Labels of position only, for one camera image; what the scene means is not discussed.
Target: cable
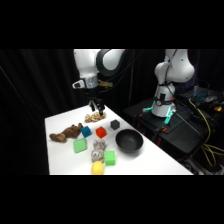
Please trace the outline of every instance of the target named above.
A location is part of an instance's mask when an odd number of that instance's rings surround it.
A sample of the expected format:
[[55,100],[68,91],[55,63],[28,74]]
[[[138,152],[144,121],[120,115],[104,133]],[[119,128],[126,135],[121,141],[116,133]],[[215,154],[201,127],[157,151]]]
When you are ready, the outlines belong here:
[[[197,108],[197,107],[191,102],[191,100],[189,100],[189,102],[191,103],[191,105],[192,105],[193,107]],[[211,129],[210,129],[210,126],[209,126],[209,124],[208,124],[207,119],[205,118],[205,116],[202,114],[202,112],[201,112],[198,108],[197,108],[197,110],[199,111],[199,113],[201,114],[201,116],[203,117],[203,119],[205,120],[205,123],[207,124],[207,127],[208,127],[209,134],[208,134],[208,137],[207,137],[206,141],[205,141],[205,142],[204,142],[204,143],[203,143],[203,144],[202,144],[202,145],[195,151],[195,153],[193,154],[192,158],[193,158],[194,155],[198,152],[198,150],[201,148],[201,149],[203,150],[204,154],[205,154],[205,157],[206,157],[206,159],[207,159],[209,165],[210,165],[211,167],[215,167],[215,166],[216,166],[216,159],[215,159],[215,155],[214,155],[214,154],[216,154],[216,155],[221,155],[221,156],[224,156],[224,154],[214,152],[214,151],[211,150],[211,148],[214,148],[214,149],[219,150],[219,151],[221,151],[221,152],[224,152],[224,150],[223,150],[223,149],[220,149],[220,148],[218,148],[218,147],[215,147],[215,146],[206,144],[206,143],[208,142],[208,140],[210,139],[210,137],[211,137]],[[214,164],[211,163],[210,159],[208,158],[208,155],[207,155],[206,151],[208,151],[208,152],[210,152],[210,153],[212,154],[212,157],[213,157],[213,160],[214,160]]]
[[207,81],[205,81],[203,79],[198,79],[198,78],[196,78],[196,79],[199,80],[199,81],[205,82],[208,85],[207,88],[205,88],[205,89],[209,89],[210,88],[210,84]]
[[199,134],[200,135],[200,137],[201,138],[203,138],[202,136],[201,136],[201,134],[192,126],[192,125],[190,125],[190,123],[188,123],[181,115],[179,115],[177,112],[175,113],[181,120],[183,120],[188,126],[190,126],[195,132],[197,132],[197,134]]
[[110,90],[114,89],[121,82],[121,80],[124,78],[126,72],[127,72],[127,70],[125,71],[125,73],[121,76],[121,78],[118,80],[118,82],[112,88],[104,90],[104,91],[100,91],[100,93],[106,93],[106,92],[109,92]]
[[133,60],[133,62],[132,63],[130,63],[122,72],[120,72],[119,74],[117,74],[116,76],[114,76],[114,77],[112,77],[112,78],[110,78],[110,79],[108,79],[108,80],[106,80],[105,82],[109,82],[109,81],[111,81],[111,80],[113,80],[113,79],[115,79],[115,78],[117,78],[119,75],[121,75],[122,73],[124,73],[141,55],[142,55],[142,53],[144,52],[145,50],[143,50],[134,60]]

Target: small figurine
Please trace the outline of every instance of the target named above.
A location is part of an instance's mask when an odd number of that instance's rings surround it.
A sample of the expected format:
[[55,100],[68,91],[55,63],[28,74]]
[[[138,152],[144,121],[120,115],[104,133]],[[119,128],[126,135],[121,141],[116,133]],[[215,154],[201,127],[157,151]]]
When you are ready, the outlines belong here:
[[104,139],[100,139],[99,141],[94,140],[93,143],[94,150],[92,151],[92,162],[100,161],[104,163],[104,151],[106,148],[106,144]]
[[103,116],[100,116],[99,112],[94,113],[93,115],[87,114],[85,117],[85,122],[90,123],[90,122],[97,122],[99,120],[102,120],[106,117],[106,113],[103,113]]
[[66,128],[62,133],[51,134],[49,137],[52,141],[65,143],[67,142],[67,138],[77,138],[82,128],[82,124],[79,124],[78,127],[72,125],[72,127]]

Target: white table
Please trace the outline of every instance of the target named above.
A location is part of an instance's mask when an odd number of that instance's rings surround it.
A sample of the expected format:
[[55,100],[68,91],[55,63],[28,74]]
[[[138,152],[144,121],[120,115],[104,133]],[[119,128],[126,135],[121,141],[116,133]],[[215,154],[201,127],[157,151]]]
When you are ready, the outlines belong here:
[[[91,175],[93,141],[98,139],[95,130],[101,126],[107,131],[107,136],[104,138],[107,144],[106,151],[114,150],[116,154],[116,165],[104,164],[104,175],[192,175],[144,136],[144,144],[138,156],[121,152],[115,142],[115,136],[123,129],[134,128],[108,107],[105,112],[107,117],[97,123],[84,121],[87,114],[92,114],[89,106],[45,119],[50,175]],[[113,120],[118,120],[121,125],[116,131],[110,127]],[[57,143],[49,138],[50,134],[61,133],[67,127],[78,123],[82,123],[84,127],[89,126],[92,131],[92,135],[87,138],[86,151],[76,154],[73,149],[74,139],[68,139],[67,143]]]

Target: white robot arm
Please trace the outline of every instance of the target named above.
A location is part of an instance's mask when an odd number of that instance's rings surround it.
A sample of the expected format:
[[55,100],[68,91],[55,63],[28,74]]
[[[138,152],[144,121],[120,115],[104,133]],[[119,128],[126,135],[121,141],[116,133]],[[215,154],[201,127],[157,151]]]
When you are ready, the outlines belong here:
[[175,87],[172,82],[186,83],[194,75],[194,67],[188,59],[187,49],[167,49],[164,63],[157,65],[155,74],[158,87],[152,113],[158,117],[171,117],[176,108],[172,102]]
[[[102,115],[103,101],[99,99],[98,78],[100,72],[104,76],[116,75],[122,64],[126,49],[75,49],[74,56],[80,73],[80,81],[73,84],[74,89],[86,88],[89,105],[92,110],[98,109]],[[185,83],[194,75],[194,67],[190,64],[187,49],[167,49],[164,63],[160,63],[155,74],[158,87],[152,113],[159,117],[170,117],[175,111],[172,102],[175,87],[171,82]]]
[[125,49],[75,49],[74,57],[80,73],[80,81],[73,84],[74,89],[85,88],[92,111],[99,110],[103,115],[104,103],[99,99],[98,78],[116,75],[125,55]]

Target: small cube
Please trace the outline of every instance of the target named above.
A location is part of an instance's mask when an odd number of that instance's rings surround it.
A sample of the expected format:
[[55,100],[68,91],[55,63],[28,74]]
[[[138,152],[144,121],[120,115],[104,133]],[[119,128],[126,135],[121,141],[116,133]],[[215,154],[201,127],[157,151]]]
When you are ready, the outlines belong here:
[[118,128],[120,128],[120,122],[117,120],[112,121],[111,128],[113,128],[114,130],[117,130]]
[[91,130],[89,129],[88,126],[82,128],[82,129],[81,129],[81,132],[82,132],[84,138],[87,138],[87,137],[89,137],[90,135],[92,135]]
[[105,164],[106,166],[114,166],[115,162],[115,151],[106,151],[105,152]]
[[74,141],[73,147],[74,147],[75,153],[85,151],[88,148],[86,139],[83,138],[83,139]]
[[103,127],[100,127],[98,129],[96,129],[96,135],[99,138],[104,138],[107,135],[107,132],[106,132],[106,130]]

